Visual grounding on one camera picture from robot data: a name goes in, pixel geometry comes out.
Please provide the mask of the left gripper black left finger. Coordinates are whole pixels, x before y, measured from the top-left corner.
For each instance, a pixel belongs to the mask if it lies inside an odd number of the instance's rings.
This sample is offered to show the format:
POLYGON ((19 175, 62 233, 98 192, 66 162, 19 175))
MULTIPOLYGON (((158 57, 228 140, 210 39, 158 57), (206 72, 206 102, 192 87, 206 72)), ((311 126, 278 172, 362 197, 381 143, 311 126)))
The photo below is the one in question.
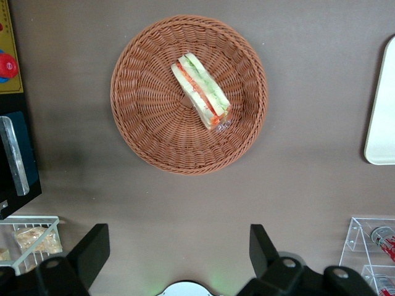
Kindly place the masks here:
POLYGON ((96 224, 66 256, 51 257, 36 268, 39 294, 89 295, 109 256, 109 226, 96 224))

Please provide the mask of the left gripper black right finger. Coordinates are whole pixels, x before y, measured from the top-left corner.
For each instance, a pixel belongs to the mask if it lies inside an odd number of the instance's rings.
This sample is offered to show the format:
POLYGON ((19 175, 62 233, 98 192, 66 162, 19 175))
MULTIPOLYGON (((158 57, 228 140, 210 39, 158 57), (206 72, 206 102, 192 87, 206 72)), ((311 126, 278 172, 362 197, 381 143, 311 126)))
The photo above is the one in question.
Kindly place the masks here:
POLYGON ((256 276, 239 295, 375 295, 351 268, 329 266, 319 274, 299 260, 281 256, 261 224, 252 224, 249 257, 256 276))

